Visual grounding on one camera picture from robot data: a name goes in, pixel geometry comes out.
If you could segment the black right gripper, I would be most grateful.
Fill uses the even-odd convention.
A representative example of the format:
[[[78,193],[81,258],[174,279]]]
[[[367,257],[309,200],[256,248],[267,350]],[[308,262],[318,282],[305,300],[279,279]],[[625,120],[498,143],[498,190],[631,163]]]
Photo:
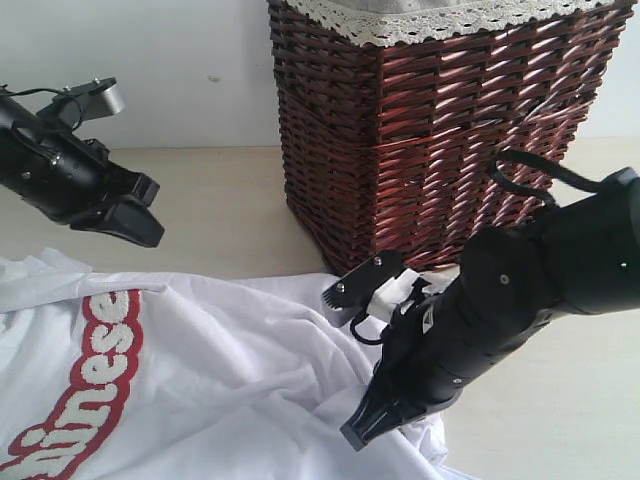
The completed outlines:
[[[340,432],[346,440],[374,440],[448,408],[469,381],[468,298],[438,295],[393,320],[374,377]]]

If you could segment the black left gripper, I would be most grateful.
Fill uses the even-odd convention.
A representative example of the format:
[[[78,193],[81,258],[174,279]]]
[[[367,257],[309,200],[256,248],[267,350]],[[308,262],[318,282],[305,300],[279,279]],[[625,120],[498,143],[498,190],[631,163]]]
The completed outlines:
[[[165,229],[146,206],[160,186],[148,175],[113,163],[110,150],[97,139],[79,148],[55,152],[44,180],[44,213],[58,223],[74,222],[76,231],[109,235],[132,244],[156,248]]]

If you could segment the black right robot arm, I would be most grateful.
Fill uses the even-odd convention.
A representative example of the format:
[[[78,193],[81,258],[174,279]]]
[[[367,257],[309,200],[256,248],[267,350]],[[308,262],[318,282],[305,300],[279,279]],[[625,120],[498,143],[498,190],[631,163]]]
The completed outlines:
[[[553,320],[639,306],[639,178],[520,229],[474,235],[442,291],[412,271],[387,280],[365,314],[385,324],[380,360],[342,434],[355,449],[455,403],[463,389]]]

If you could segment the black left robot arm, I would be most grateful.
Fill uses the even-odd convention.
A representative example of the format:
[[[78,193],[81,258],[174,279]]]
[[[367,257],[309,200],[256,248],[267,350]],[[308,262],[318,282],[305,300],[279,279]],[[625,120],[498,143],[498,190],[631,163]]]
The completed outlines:
[[[159,184],[77,138],[61,119],[31,113],[1,91],[1,185],[52,222],[155,248],[165,229],[150,211]]]

